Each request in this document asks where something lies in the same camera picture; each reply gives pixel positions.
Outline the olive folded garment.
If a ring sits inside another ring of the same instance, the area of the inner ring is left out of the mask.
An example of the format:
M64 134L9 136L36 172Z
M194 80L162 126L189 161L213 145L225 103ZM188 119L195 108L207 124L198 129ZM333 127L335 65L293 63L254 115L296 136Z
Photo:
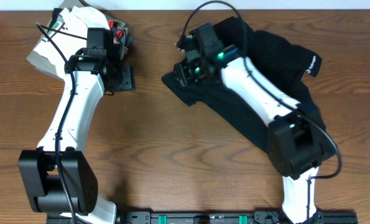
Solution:
M86 47L89 28L117 28L119 40L123 44L125 56L133 40L127 24L105 12L87 5L84 1L65 0L53 10L52 17L46 25L39 25L43 32L38 43L27 56L27 61L36 70L51 77L63 80L65 61L77 50Z

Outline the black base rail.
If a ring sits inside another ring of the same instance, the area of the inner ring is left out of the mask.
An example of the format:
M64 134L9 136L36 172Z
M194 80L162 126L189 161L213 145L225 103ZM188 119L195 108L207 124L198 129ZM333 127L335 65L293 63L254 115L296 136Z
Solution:
M127 224L285 224L291 221L279 210L257 210L252 213L155 213L128 212L120 214L116 223ZM318 211L308 223L358 224L354 212Z

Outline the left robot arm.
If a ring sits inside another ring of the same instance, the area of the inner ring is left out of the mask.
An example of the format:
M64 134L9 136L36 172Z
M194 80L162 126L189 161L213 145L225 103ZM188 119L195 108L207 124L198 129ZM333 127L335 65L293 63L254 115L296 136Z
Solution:
M119 223L115 203L98 194L98 181L85 157L88 131L104 95L135 90L134 72L121 61L111 30L87 30L86 46L64 58L65 87L48 131L18 159L34 212L47 223Z

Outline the white folded garment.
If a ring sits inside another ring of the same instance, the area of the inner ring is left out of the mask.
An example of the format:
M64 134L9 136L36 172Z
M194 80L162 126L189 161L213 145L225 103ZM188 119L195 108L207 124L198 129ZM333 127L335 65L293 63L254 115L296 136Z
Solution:
M77 50L86 47L85 39L88 29L94 27L108 29L106 16L93 7L74 6L71 10L63 9L53 25L54 29L69 33L69 35L55 31L49 31L48 34L65 58L69 59ZM65 78L65 62L45 37L41 39L33 51L38 59L29 58L28 61L37 70L60 80Z

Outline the red and grey folded garment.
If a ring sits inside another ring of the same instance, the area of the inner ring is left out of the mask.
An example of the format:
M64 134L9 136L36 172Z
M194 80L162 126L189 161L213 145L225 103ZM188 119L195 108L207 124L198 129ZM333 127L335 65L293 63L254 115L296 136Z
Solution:
M111 32L113 33L114 46L119 47L119 56L122 60L128 53L129 47L134 38L125 22L111 19L108 21L108 24Z

